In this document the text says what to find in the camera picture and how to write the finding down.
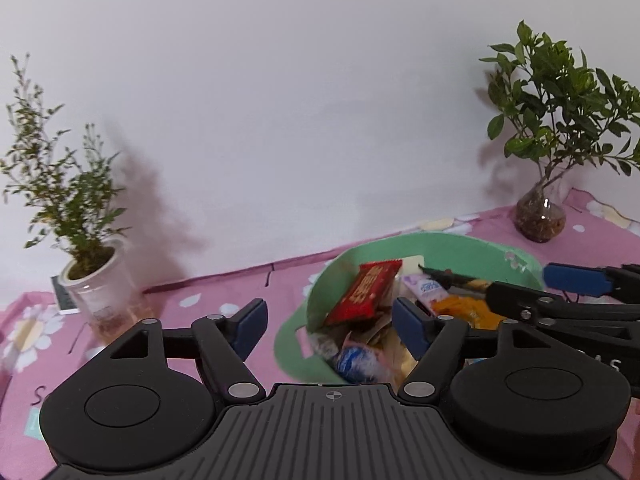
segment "white plant pot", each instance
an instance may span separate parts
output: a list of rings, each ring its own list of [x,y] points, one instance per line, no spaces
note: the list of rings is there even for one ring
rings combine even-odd
[[[75,264],[71,260],[58,280],[86,316],[96,335],[108,343],[140,319],[153,317],[153,314],[127,269],[127,242],[122,238],[111,238],[105,245],[115,249],[107,264],[80,280],[71,280],[68,274]]]

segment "ribbed black surface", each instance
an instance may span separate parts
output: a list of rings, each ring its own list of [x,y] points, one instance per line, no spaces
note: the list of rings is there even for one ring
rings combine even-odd
[[[198,450],[122,480],[615,480],[605,466],[532,476],[463,447],[431,408],[399,404],[386,386],[280,386],[257,406],[229,409]],[[89,480],[62,467],[49,480]],[[99,477],[114,480],[113,476]]]

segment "red snack package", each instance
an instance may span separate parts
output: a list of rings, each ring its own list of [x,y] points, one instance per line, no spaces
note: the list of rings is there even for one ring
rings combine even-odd
[[[402,260],[370,262],[360,266],[353,285],[324,320],[325,326],[371,319],[376,307],[402,267]]]

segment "green plastic basket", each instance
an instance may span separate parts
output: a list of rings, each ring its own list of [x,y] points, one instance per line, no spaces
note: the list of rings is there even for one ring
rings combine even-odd
[[[412,233],[368,242],[348,249],[318,276],[302,306],[280,327],[274,354],[281,370],[305,383],[344,384],[319,356],[303,358],[296,332],[313,332],[348,290],[366,262],[424,256],[427,267],[452,269],[459,274],[493,282],[543,289],[542,266],[530,254],[477,238],[445,233]]]

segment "basket handle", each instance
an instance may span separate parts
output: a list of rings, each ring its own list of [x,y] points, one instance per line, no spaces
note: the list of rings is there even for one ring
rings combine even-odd
[[[306,301],[278,330],[273,343],[273,354],[280,369],[303,383],[345,384],[332,368],[318,355],[306,359],[296,332],[306,326]]]

